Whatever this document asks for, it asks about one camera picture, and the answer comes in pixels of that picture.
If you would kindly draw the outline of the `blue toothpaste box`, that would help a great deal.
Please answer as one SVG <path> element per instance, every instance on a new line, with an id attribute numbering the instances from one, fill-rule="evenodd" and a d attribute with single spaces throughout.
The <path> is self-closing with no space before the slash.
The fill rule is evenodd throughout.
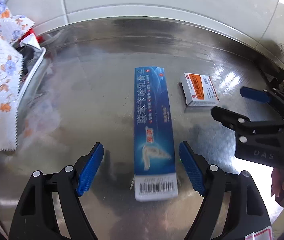
<path id="1" fill-rule="evenodd" d="M 134 70 L 134 193 L 140 202 L 178 195 L 169 95 L 161 67 Z"/>

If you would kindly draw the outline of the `small orange white box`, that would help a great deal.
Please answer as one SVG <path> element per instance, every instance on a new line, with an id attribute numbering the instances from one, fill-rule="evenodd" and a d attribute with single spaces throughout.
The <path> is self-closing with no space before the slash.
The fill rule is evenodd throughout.
<path id="1" fill-rule="evenodd" d="M 220 101 L 210 76 L 183 73 L 181 84 L 188 107 L 214 107 Z"/>

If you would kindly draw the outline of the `white storage tray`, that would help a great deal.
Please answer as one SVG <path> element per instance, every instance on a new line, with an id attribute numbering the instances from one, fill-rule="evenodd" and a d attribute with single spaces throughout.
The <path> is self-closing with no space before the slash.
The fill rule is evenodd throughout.
<path id="1" fill-rule="evenodd" d="M 47 50 L 41 47 L 41 51 L 35 52 L 35 59 L 31 60 L 30 71 L 22 78 L 18 94 L 18 112 L 26 109 L 26 106 L 36 97 L 39 85 L 47 70 L 49 61 L 45 59 Z"/>

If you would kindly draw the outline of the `floral white cloth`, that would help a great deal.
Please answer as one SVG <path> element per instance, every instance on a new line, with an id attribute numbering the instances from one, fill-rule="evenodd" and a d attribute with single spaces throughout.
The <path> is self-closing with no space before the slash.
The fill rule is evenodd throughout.
<path id="1" fill-rule="evenodd" d="M 29 31 L 34 22 L 23 15 L 13 15 L 8 0 L 0 0 L 0 151 L 17 147 L 18 96 L 23 55 L 14 44 Z"/>

